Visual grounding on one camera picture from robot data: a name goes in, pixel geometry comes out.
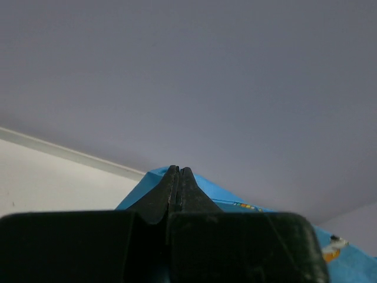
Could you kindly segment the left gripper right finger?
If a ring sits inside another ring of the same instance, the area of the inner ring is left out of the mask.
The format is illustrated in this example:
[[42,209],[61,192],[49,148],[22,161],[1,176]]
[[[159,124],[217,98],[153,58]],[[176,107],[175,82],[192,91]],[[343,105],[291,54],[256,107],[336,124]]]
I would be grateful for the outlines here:
[[180,212],[220,213],[223,212],[198,186],[189,167],[180,170],[177,201]]

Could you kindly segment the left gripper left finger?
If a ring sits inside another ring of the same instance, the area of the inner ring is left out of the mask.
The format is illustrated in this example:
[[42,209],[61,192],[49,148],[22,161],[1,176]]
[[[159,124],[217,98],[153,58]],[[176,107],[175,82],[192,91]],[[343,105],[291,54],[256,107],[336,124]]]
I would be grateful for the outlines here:
[[162,176],[147,173],[125,199],[125,210],[150,225],[160,223],[176,209],[180,168],[172,165]]

